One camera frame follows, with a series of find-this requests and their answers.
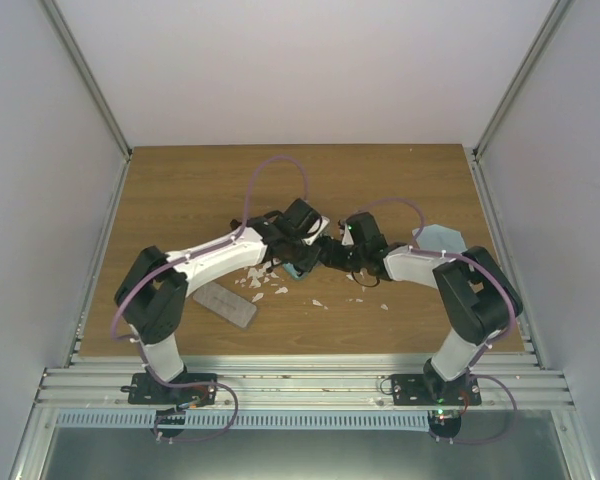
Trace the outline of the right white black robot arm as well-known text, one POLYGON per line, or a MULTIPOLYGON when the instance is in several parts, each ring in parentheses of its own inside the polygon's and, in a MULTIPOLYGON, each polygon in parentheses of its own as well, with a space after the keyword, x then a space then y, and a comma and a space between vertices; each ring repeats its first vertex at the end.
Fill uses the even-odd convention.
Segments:
POLYGON ((423 393, 444 405, 493 344, 510 333, 523 312, 519 293, 490 252, 472 247, 462 253, 388 243, 374 217, 357 213, 341 225, 341 238, 317 241, 320 262, 333 269, 362 270, 378 282, 410 282, 438 291, 450 324, 440 349, 423 366, 423 393))

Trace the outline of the blue cleaning cloth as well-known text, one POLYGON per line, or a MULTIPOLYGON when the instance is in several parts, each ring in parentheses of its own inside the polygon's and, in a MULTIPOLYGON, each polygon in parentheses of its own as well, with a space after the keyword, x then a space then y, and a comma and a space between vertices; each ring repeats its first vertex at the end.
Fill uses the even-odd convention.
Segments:
POLYGON ((418 228, 412 230, 418 247, 422 250, 462 253, 467 249, 462 234, 454 229, 432 224, 425 226, 420 234, 418 228))

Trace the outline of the blue green glasses case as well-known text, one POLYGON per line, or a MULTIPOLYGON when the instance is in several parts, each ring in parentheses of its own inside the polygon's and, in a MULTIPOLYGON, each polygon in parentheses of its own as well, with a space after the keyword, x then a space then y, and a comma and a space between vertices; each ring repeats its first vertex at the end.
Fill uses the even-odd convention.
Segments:
POLYGON ((301 270, 291 263, 284 263, 282 267, 284 271, 296 281, 303 280, 309 275, 309 271, 301 270))

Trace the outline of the grey glasses case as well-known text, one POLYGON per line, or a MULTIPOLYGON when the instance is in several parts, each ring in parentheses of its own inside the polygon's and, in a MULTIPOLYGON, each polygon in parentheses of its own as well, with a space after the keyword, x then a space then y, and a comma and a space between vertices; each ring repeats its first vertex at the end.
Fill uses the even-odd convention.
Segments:
POLYGON ((199 305, 242 330, 246 330, 251 325, 258 312, 255 304, 216 282, 209 282, 195 290, 193 299, 199 305))

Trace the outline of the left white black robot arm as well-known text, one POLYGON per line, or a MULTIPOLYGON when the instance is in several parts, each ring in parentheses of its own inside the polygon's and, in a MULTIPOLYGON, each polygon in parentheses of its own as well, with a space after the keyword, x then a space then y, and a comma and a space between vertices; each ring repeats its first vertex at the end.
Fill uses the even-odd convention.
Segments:
POLYGON ((114 295, 111 337, 138 347, 143 368, 153 377, 151 391, 161 402, 178 402, 189 386, 175 339, 187 298, 242 268, 276 260, 309 266, 329 223, 307 201, 296 199, 283 212, 249 217, 244 211, 229 233, 198 246, 142 250, 114 295))

